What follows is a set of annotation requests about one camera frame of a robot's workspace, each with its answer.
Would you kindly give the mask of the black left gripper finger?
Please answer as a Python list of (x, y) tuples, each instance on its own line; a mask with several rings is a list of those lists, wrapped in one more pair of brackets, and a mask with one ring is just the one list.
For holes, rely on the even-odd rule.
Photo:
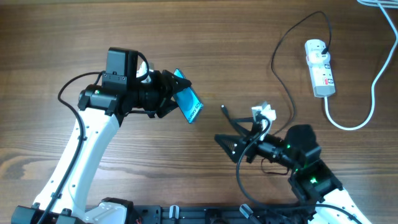
[(175, 108), (178, 108), (178, 104), (174, 100), (164, 99), (163, 102), (161, 102), (161, 104), (157, 107), (156, 115), (159, 118), (163, 118)]
[(162, 75), (165, 78), (165, 87), (167, 93), (180, 93), (192, 85), (190, 80), (187, 80), (186, 78), (180, 78), (168, 70), (163, 70)]

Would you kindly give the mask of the smartphone with teal screen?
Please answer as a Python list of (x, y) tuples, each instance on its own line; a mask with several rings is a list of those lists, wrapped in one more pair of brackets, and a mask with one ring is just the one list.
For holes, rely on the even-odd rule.
[(187, 122), (192, 124), (197, 119), (204, 105), (193, 87), (188, 87), (174, 95), (174, 100), (178, 104)]

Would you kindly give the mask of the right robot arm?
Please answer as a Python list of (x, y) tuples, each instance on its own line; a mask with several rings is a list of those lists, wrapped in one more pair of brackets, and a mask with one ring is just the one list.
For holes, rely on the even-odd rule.
[[(282, 223), (302, 218), (305, 223), (369, 223), (348, 191), (322, 161), (322, 149), (308, 124), (292, 126), (281, 139), (269, 134), (271, 120), (263, 115), (232, 119), (238, 135), (215, 135), (215, 141), (236, 164), (236, 180), (245, 197)], [(256, 200), (240, 178), (242, 161), (251, 163), (257, 156), (287, 170), (288, 182), (296, 203), (269, 204)]]

